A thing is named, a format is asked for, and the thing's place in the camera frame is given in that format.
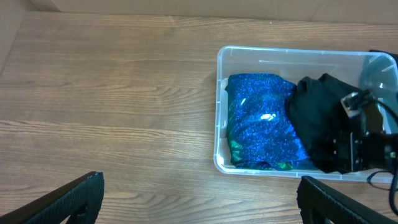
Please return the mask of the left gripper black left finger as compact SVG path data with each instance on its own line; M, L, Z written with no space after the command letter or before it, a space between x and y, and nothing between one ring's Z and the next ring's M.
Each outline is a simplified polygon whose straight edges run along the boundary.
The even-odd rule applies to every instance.
M94 223L103 198L103 173L91 171L1 216L1 223Z

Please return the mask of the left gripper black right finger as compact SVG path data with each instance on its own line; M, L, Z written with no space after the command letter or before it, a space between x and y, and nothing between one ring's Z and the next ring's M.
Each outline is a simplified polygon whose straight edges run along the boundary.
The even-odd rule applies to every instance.
M304 224L397 224L310 176L303 176L297 204Z

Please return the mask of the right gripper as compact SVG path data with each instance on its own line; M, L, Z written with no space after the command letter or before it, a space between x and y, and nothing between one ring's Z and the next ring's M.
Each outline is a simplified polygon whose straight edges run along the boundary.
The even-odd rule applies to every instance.
M396 113L381 100L373 97L370 104L354 118L344 118L344 129L333 140L334 159L344 170L357 172L383 169L397 172L397 134L388 134L384 121L397 123Z

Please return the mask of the small black cloth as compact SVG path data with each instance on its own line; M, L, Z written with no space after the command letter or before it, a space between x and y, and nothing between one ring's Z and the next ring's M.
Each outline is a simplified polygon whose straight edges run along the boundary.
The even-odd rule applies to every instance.
M304 77L286 99L285 110L313 164L325 173L349 173L334 159L333 140L344 129L341 99L362 90L327 73L318 79Z

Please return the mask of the blue sparkly cloth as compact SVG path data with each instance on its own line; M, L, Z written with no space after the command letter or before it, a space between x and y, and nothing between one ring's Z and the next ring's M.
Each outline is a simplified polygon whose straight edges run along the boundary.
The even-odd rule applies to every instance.
M315 166L285 112L295 84L270 73L231 75L226 137L238 169L293 170Z

